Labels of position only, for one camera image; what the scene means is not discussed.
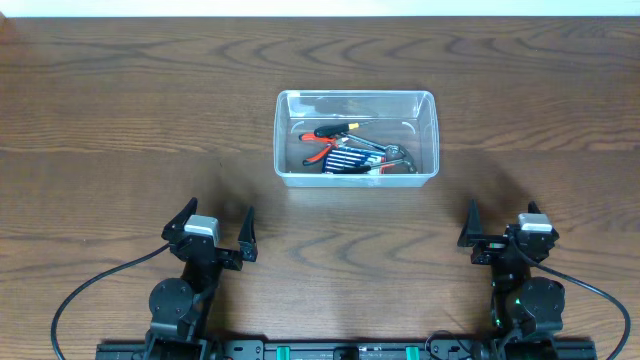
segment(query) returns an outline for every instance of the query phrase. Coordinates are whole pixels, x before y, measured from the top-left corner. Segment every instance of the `black screwdriver handle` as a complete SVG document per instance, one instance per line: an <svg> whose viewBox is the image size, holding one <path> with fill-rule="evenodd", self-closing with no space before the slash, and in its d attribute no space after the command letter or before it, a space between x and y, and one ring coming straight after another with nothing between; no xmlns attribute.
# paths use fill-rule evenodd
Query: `black screwdriver handle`
<svg viewBox="0 0 640 360"><path fill-rule="evenodd" d="M355 168L345 168L342 170L336 170L334 174L364 174L367 171L371 170L370 165L358 166Z"/></svg>
<svg viewBox="0 0 640 360"><path fill-rule="evenodd" d="M329 137L339 133L348 132L349 124L320 126L313 131L313 135L317 137Z"/></svg>

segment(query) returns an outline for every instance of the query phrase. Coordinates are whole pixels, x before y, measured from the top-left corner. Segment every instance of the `plier handle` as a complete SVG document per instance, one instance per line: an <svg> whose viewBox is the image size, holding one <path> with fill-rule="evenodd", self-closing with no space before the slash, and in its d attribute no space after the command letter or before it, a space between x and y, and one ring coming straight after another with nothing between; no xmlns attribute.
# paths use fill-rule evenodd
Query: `plier handle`
<svg viewBox="0 0 640 360"><path fill-rule="evenodd" d="M327 154L329 154L329 151L331 151L331 149L333 148L337 149L340 146L344 145L345 141L347 141L347 138L319 137L319 136L315 136L313 133L307 133L307 134L300 135L300 140L327 144L327 146L318 154L302 160L302 165L310 166L324 159L327 156Z"/></svg>

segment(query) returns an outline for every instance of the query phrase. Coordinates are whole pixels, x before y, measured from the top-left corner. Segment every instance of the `green tape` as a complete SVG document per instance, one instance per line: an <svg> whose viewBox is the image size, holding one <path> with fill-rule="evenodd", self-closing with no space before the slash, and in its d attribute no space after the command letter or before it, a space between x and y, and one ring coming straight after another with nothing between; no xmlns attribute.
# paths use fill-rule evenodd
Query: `green tape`
<svg viewBox="0 0 640 360"><path fill-rule="evenodd" d="M291 349L288 346L278 346L276 348L276 360L289 360Z"/></svg>
<svg viewBox="0 0 640 360"><path fill-rule="evenodd" d="M407 346L407 360L420 360L420 349L417 346Z"/></svg>

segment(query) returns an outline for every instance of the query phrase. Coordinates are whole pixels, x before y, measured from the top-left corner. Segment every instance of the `tabletop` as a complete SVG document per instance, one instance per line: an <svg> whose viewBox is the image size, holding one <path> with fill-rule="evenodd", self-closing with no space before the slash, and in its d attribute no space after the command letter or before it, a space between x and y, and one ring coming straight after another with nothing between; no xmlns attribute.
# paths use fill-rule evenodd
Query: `tabletop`
<svg viewBox="0 0 640 360"><path fill-rule="evenodd" d="M560 233L545 264L640 320L637 18L8 19L0 35L0 358L51 359L51 319L95 274L165 242L192 197L233 246L211 331L268 339L425 339L490 329L490 269L456 240L470 199L501 233L536 200ZM428 90L440 172L416 189L287 188L273 169L285 89ZM143 339L164 253L81 293L69 359ZM566 286L564 330L601 357L622 334ZM638 358L640 335L620 358Z"/></svg>

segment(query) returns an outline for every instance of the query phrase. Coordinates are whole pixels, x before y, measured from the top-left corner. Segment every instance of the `clear plastic container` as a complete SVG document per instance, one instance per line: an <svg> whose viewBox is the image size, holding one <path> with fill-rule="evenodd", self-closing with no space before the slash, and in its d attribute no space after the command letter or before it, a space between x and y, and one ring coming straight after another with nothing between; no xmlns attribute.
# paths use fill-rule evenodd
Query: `clear plastic container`
<svg viewBox="0 0 640 360"><path fill-rule="evenodd" d="M300 135L324 125L371 120L375 121L350 134L382 145L404 146L414 159L416 174L406 173L403 166L380 175L324 174L322 162L302 164L319 153L323 144L302 142ZM370 149L351 141L347 145ZM420 187L439 168L435 101L428 91L286 90L278 96L273 149L276 173L287 186Z"/></svg>

